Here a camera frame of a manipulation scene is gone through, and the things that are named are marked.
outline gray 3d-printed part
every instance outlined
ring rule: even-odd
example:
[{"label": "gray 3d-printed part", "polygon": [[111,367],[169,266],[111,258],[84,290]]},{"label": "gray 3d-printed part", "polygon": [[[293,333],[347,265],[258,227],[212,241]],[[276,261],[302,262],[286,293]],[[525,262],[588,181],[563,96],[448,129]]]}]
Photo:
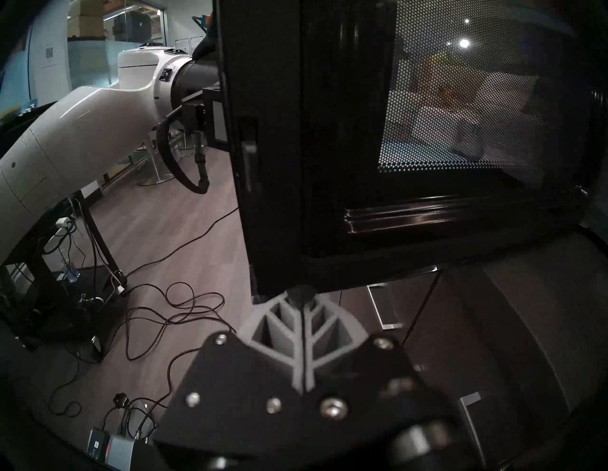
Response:
[{"label": "gray 3d-printed part", "polygon": [[257,307],[238,332],[241,341],[264,354],[292,387],[303,394],[315,373],[330,369],[367,338],[359,322],[324,295],[300,311],[283,293]]}]

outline glass wall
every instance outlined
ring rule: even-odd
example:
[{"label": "glass wall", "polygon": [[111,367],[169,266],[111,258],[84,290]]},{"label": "glass wall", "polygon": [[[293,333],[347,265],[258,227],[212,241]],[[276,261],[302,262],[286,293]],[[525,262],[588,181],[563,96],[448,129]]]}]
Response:
[{"label": "glass wall", "polygon": [[164,13],[157,7],[133,0],[77,0],[67,17],[72,88],[112,85],[121,51],[165,42]]}]

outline wooden floor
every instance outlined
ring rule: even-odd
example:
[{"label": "wooden floor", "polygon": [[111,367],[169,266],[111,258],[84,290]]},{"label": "wooden floor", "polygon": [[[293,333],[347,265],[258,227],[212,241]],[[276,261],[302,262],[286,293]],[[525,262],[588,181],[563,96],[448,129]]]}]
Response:
[{"label": "wooden floor", "polygon": [[[192,155],[184,157],[181,165],[193,181],[198,181]],[[145,177],[146,169],[132,171],[104,192],[104,197],[91,212],[123,272],[161,258],[204,233],[213,221],[237,207],[229,155],[211,150],[207,156],[207,169],[210,187],[203,196],[186,190],[177,180],[152,187],[136,186],[136,182]],[[87,264],[91,263],[90,247],[86,243],[79,246],[87,254]],[[249,266],[238,211],[217,223],[203,239],[184,247],[162,263],[140,270],[128,280],[130,287],[153,283],[162,289],[175,281],[189,283],[197,294],[222,293],[226,305],[219,313],[238,329],[252,309]],[[177,286],[169,294],[174,302],[191,296],[185,286]],[[208,306],[217,302],[217,296],[199,299],[199,304]],[[148,306],[166,317],[176,312],[158,292],[148,287],[131,293],[129,306]],[[75,373],[76,360],[62,346],[43,345],[34,353],[27,352],[2,325],[2,373],[9,377],[16,395],[29,405],[40,421],[63,439],[84,449],[91,427],[101,425],[116,393],[126,393],[130,398],[161,397],[167,392],[166,372],[170,359],[183,350],[202,345],[210,333],[223,329],[222,324],[205,320],[170,327],[157,347],[140,360],[129,362],[125,358],[125,331],[122,328],[103,362],[99,365],[81,363],[79,379],[55,396],[55,410],[62,410],[69,401],[81,403],[82,412],[73,419],[53,416],[46,404],[52,390]],[[135,321],[130,340],[131,356],[147,348],[157,330],[158,325]],[[180,383],[192,358],[193,355],[184,356],[174,363],[171,379],[175,385]],[[161,414],[158,410],[155,417],[159,418]],[[108,430],[115,430],[118,423],[115,411],[108,419]]]}]

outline bolt head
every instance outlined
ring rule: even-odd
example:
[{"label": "bolt head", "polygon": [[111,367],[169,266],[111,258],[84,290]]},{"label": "bolt head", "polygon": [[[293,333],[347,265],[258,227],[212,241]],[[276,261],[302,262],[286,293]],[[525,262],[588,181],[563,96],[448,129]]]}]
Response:
[{"label": "bolt head", "polygon": [[188,397],[186,397],[186,404],[188,404],[188,407],[196,407],[200,403],[201,397],[198,395],[198,393],[190,393],[188,394]]},{"label": "bolt head", "polygon": [[391,340],[382,338],[374,339],[374,345],[382,350],[391,350],[394,347]]},{"label": "bolt head", "polygon": [[281,400],[278,397],[271,397],[266,403],[266,412],[269,414],[277,414],[281,412]]},{"label": "bolt head", "polygon": [[328,397],[321,401],[320,412],[326,419],[341,421],[348,414],[348,406],[339,397]]}]

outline floor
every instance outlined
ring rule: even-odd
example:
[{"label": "floor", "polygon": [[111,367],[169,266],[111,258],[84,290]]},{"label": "floor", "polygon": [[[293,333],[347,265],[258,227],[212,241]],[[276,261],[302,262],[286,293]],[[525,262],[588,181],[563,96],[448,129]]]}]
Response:
[{"label": "floor", "polygon": [[[181,165],[190,178],[198,181],[191,154],[189,152],[181,160]],[[144,169],[133,171],[112,184],[91,208],[103,239],[125,273],[204,233],[213,221],[237,207],[229,155],[211,150],[207,156],[207,169],[211,185],[204,196],[189,192],[177,180],[138,187],[136,182],[145,177]],[[88,256],[87,264],[91,263],[88,245],[81,243],[79,247]],[[74,261],[79,262],[76,252]],[[162,263],[134,273],[128,280],[129,287],[152,283],[162,289],[175,281],[191,284],[197,294],[222,293],[226,304],[219,313],[238,329],[252,309],[247,254],[238,212],[217,223],[203,239]],[[176,286],[169,296],[172,301],[181,301],[191,294],[185,286]],[[199,304],[213,306],[218,301],[217,296],[209,296],[200,298]],[[149,287],[131,293],[128,305],[148,306],[165,316],[177,312]],[[43,345],[30,353],[1,325],[0,374],[9,378],[16,395],[31,408],[36,418],[63,439],[84,449],[91,427],[101,426],[116,393],[126,393],[130,398],[161,397],[167,392],[169,360],[183,350],[200,346],[210,333],[223,329],[222,324],[205,320],[171,327],[157,347],[140,360],[129,362],[125,358],[125,331],[122,328],[103,362],[99,365],[81,363],[79,379],[56,394],[55,410],[62,410],[70,401],[81,403],[82,412],[76,418],[55,417],[47,410],[47,399],[53,389],[71,379],[76,369],[76,360],[62,346]],[[156,325],[135,321],[130,340],[131,356],[147,348],[156,332]],[[171,369],[174,384],[179,384],[192,357],[184,356],[174,363]],[[159,410],[154,417],[161,415]],[[118,423],[118,413],[113,412],[108,418],[108,430],[115,430]]]},{"label": "floor", "polygon": [[[181,165],[197,180],[191,155]],[[204,196],[189,192],[175,180],[138,187],[135,183],[144,178],[142,170],[112,184],[94,205],[93,217],[125,273],[202,234],[237,206],[228,154],[211,150],[207,168],[211,186]],[[80,248],[91,255],[84,244]],[[390,283],[404,326],[412,321],[433,276]],[[238,212],[168,260],[132,275],[129,286],[152,283],[166,289],[175,281],[190,283],[197,294],[222,293],[226,305],[219,313],[239,328],[253,306]],[[172,300],[189,296],[185,286],[170,292]],[[328,296],[353,313],[368,332],[379,330],[364,287]],[[201,304],[217,300],[204,297]],[[174,313],[149,287],[136,289],[128,303],[164,315]],[[121,329],[103,363],[81,363],[78,380],[55,396],[55,410],[70,401],[81,403],[82,412],[76,418],[56,417],[47,410],[50,393],[76,369],[76,360],[62,346],[43,345],[28,352],[0,325],[0,374],[37,419],[84,449],[91,427],[101,426],[116,393],[130,398],[161,397],[167,392],[169,360],[222,329],[223,325],[212,321],[171,327],[157,347],[133,362],[125,358]],[[130,354],[143,351],[156,331],[151,323],[134,323]],[[393,334],[398,339],[404,335],[402,331]],[[454,404],[460,397],[480,393],[482,400],[470,413],[488,463],[497,464],[537,443],[594,392],[608,368],[607,334],[608,261],[585,237],[568,235],[493,263],[448,270],[406,351],[425,381],[445,391]],[[173,365],[175,385],[192,358],[184,356]],[[155,419],[161,416],[162,411],[155,411]],[[118,414],[113,412],[107,429],[115,430],[118,423]]]}]

